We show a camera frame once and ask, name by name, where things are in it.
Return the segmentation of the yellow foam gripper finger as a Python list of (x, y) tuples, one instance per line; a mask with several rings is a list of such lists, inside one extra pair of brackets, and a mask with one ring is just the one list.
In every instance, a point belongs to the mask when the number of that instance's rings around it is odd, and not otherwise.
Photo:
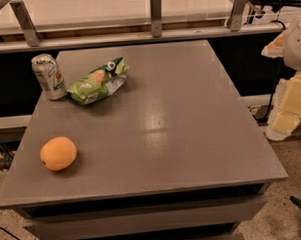
[(284, 39), (287, 31), (281, 32), (275, 37), (275, 39), (268, 45), (263, 47), (261, 54), (267, 58), (275, 59), (276, 57), (282, 57), (284, 53)]
[(265, 135), (272, 141), (284, 140), (301, 124), (301, 72), (290, 80), (280, 79), (274, 92), (274, 107)]

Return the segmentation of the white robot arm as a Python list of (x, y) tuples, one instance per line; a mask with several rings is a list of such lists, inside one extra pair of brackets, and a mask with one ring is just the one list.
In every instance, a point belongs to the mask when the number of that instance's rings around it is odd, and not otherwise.
[(301, 124), (301, 11), (276, 39), (263, 48), (262, 55), (282, 57), (284, 65), (296, 71), (289, 80), (280, 79), (274, 92), (274, 108), (268, 117), (266, 137), (284, 140)]

